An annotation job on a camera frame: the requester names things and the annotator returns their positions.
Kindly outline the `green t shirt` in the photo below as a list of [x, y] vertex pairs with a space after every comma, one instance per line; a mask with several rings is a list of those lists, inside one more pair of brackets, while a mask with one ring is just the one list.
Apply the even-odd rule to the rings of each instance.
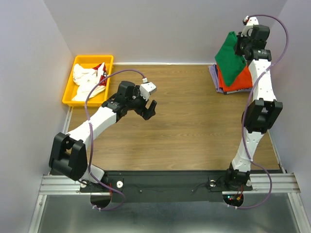
[[226, 86], [231, 86], [246, 66], [244, 57], [235, 53], [237, 41], [236, 33], [234, 31], [229, 32], [215, 56], [215, 61], [220, 68]]

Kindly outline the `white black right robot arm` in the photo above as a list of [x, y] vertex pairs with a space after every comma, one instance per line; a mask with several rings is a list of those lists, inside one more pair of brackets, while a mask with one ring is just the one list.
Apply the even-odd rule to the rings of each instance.
[[228, 189], [251, 185], [251, 163], [257, 146], [283, 109], [272, 87], [272, 55], [265, 48], [269, 35], [270, 28], [260, 24], [245, 26], [238, 34], [235, 53], [246, 59], [253, 87], [252, 100], [242, 115], [242, 139], [224, 176], [224, 185]]

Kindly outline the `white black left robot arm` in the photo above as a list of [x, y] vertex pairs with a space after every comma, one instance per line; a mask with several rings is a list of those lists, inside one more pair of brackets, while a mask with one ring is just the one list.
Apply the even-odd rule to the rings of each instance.
[[135, 85], [122, 81], [117, 93], [106, 100], [89, 120], [68, 133], [58, 133], [54, 137], [49, 167], [74, 181], [89, 181], [97, 191], [104, 191], [108, 187], [105, 171], [91, 164], [87, 148], [128, 111], [135, 111], [144, 120], [153, 117], [156, 101], [153, 100], [149, 107], [146, 104], [156, 90], [152, 82]]

